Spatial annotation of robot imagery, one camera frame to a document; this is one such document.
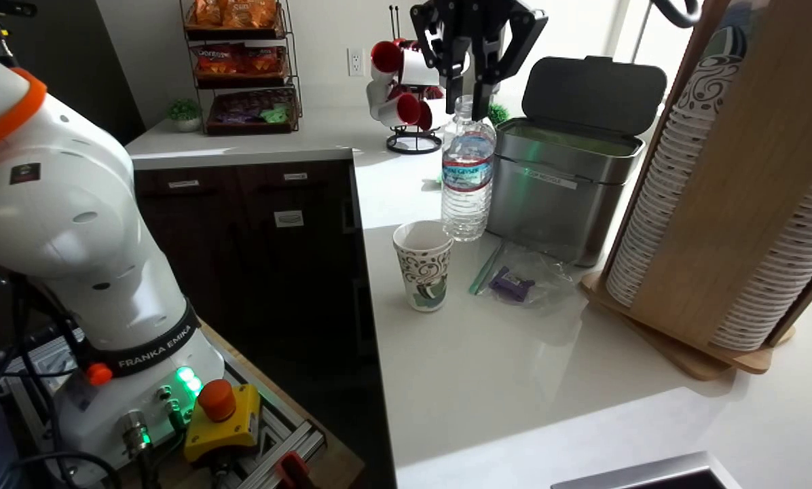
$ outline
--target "gray trash can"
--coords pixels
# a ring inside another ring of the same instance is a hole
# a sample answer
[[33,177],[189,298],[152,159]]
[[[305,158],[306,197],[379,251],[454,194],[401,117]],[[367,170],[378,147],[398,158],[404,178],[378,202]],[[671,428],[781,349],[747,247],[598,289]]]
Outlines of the gray trash can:
[[595,265],[663,91],[664,75],[651,64],[537,58],[522,98],[526,117],[497,128],[489,230]]
[[595,265],[637,139],[500,124],[489,230],[571,265]]

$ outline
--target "floor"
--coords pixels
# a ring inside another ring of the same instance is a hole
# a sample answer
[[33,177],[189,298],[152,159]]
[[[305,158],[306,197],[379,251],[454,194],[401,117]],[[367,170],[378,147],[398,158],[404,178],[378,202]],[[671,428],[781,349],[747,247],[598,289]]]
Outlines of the floor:
[[343,283],[311,283],[318,289],[299,277],[242,283],[227,293],[223,334],[367,461],[367,489],[394,485],[374,327],[358,327]]

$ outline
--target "orange object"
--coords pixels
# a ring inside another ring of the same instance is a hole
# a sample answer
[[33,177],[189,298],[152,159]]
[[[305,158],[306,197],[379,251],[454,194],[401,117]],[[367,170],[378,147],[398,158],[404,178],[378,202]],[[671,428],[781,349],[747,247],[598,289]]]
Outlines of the orange object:
[[45,83],[38,80],[28,71],[17,71],[21,79],[28,79],[28,91],[0,114],[0,141],[7,139],[13,129],[18,129],[45,99]]
[[227,420],[235,412],[235,391],[227,379],[212,379],[203,386],[203,391],[197,394],[197,405],[205,410],[205,416],[215,423]]
[[89,386],[100,389],[110,379],[110,370],[106,363],[95,360],[83,370],[83,376]]
[[203,75],[275,75],[279,73],[279,48],[256,48],[243,44],[201,45],[196,54],[196,71]]
[[192,0],[192,20],[196,23],[220,23],[223,19],[223,0]]
[[277,19],[275,0],[227,0],[223,5],[223,26],[231,30],[267,30]]

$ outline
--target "plastic bag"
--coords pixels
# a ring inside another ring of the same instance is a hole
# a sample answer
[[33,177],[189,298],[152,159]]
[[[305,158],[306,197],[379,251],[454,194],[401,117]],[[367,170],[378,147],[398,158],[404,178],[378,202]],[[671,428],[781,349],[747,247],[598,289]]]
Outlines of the plastic bag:
[[470,293],[485,302],[544,307],[558,295],[571,295],[579,280],[580,272],[563,261],[500,242],[473,280]]

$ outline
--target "plastic bottle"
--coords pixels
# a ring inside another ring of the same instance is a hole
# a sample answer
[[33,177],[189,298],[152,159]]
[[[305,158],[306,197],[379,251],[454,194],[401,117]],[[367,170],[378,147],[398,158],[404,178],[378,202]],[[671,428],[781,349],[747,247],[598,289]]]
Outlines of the plastic bottle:
[[495,177],[495,124],[470,117],[473,98],[458,110],[443,141],[443,228],[457,242],[474,242],[485,230]]

